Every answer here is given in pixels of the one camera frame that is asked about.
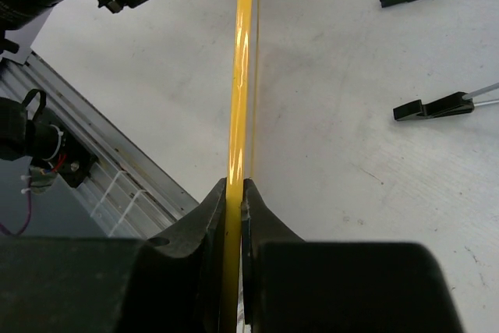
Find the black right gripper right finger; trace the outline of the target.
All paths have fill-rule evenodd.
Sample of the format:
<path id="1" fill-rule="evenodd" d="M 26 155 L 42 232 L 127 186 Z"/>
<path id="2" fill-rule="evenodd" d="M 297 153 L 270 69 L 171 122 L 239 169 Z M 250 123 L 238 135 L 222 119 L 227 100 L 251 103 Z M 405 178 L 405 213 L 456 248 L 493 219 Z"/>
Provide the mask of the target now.
<path id="1" fill-rule="evenodd" d="M 423 245 L 307 242 L 244 182 L 242 287 L 254 332 L 460 332 L 441 268 Z"/>

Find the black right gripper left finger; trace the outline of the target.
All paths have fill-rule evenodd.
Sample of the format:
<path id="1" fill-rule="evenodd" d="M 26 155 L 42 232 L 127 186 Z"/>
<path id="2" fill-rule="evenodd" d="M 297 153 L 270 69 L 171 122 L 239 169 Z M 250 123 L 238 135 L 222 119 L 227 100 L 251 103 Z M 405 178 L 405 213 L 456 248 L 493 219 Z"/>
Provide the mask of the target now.
<path id="1" fill-rule="evenodd" d="M 225 180 L 150 239 L 1 241 L 4 332 L 216 332 Z"/>

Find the yellow framed whiteboard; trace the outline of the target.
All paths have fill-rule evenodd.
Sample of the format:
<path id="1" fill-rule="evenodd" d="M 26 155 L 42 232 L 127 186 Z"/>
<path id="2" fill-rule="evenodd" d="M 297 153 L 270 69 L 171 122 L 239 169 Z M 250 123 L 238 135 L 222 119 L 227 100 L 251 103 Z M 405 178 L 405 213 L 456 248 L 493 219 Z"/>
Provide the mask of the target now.
<path id="1" fill-rule="evenodd" d="M 242 199 L 247 159 L 252 63 L 257 54 L 257 0 L 237 0 L 232 70 L 225 229 L 219 331 L 235 332 L 238 319 Z"/>

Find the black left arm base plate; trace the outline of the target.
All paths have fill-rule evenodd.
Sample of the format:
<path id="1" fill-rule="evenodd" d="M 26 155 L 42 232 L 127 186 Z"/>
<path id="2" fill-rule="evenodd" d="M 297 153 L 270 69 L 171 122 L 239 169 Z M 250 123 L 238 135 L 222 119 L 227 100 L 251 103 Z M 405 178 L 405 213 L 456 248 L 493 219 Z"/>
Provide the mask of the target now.
<path id="1" fill-rule="evenodd" d="M 97 156 L 47 107 L 45 91 L 28 91 L 22 105 L 27 108 L 35 97 L 39 97 L 37 109 L 27 120 L 27 156 L 31 158 L 28 182 L 31 192 L 46 193 L 58 177 L 75 189 L 90 175 Z"/>

